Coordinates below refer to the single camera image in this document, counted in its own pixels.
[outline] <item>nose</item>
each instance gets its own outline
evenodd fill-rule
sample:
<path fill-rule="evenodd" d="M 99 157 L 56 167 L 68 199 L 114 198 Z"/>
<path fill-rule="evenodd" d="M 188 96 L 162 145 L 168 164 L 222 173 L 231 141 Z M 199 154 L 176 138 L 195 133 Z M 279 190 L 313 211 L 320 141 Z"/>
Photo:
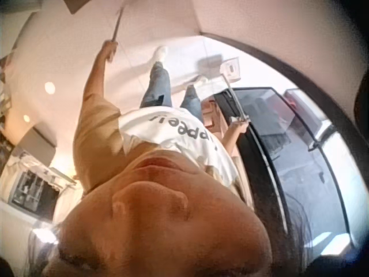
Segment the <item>nose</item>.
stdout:
<path fill-rule="evenodd" d="M 117 219 L 142 216 L 143 220 L 189 217 L 187 196 L 155 182 L 136 182 L 116 192 L 112 198 L 113 216 Z"/>

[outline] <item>white sneaker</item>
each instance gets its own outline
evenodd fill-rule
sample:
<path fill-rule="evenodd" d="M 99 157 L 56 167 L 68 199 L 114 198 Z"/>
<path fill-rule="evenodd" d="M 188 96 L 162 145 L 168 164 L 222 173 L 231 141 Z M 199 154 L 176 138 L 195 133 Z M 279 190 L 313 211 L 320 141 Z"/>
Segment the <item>white sneaker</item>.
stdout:
<path fill-rule="evenodd" d="M 168 55 L 168 47 L 167 46 L 160 46 L 158 49 L 155 50 L 153 61 L 154 62 L 164 62 Z"/>
<path fill-rule="evenodd" d="M 204 75 L 199 75 L 196 80 L 193 82 L 194 87 L 197 89 L 202 85 L 205 85 L 209 81 Z"/>

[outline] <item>man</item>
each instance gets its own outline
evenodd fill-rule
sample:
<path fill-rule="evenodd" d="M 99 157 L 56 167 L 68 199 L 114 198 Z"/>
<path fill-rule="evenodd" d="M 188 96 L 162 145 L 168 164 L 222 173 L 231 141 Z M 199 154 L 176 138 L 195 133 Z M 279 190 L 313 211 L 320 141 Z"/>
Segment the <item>man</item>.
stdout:
<path fill-rule="evenodd" d="M 74 161 L 87 195 L 61 224 L 45 276 L 269 274 L 266 230 L 229 190 L 238 176 L 226 149 L 246 125 L 230 127 L 225 149 L 202 124 L 199 82 L 171 107 L 165 48 L 141 108 L 121 115 L 103 97 L 116 47 L 105 42 L 85 87 Z"/>

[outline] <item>white t-shirt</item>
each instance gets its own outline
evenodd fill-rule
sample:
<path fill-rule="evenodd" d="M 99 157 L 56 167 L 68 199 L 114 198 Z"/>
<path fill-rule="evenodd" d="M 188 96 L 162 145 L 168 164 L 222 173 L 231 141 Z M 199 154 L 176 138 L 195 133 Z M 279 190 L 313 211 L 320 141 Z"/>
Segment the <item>white t-shirt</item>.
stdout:
<path fill-rule="evenodd" d="M 184 108 L 141 108 L 121 116 L 119 129 L 125 153 L 147 141 L 182 153 L 224 186 L 239 180 L 237 169 L 221 142 Z"/>

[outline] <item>blue jeans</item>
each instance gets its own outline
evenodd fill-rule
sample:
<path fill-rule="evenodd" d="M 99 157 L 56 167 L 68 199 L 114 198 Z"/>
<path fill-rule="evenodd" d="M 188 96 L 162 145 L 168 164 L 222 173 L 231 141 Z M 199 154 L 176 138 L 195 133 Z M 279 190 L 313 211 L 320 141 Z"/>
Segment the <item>blue jeans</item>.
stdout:
<path fill-rule="evenodd" d="M 172 107 L 171 82 L 169 74 L 163 68 L 161 62 L 156 62 L 151 69 L 149 88 L 142 98 L 140 108 L 154 106 Z M 187 87 L 186 94 L 180 107 L 185 108 L 201 122 L 204 122 L 202 118 L 201 101 L 193 85 Z"/>

